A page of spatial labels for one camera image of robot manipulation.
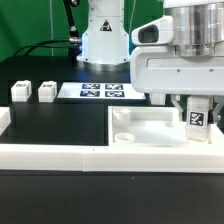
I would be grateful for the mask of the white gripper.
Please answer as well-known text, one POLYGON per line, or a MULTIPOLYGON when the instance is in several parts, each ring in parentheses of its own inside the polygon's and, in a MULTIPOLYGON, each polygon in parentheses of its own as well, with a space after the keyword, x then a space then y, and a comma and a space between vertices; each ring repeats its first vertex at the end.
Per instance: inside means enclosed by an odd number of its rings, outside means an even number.
POLYGON ((183 120, 179 95, 215 96, 213 121, 224 107, 224 23, 182 23, 163 16, 132 32, 136 48, 130 57, 130 78, 140 93, 177 94, 171 102, 183 120))

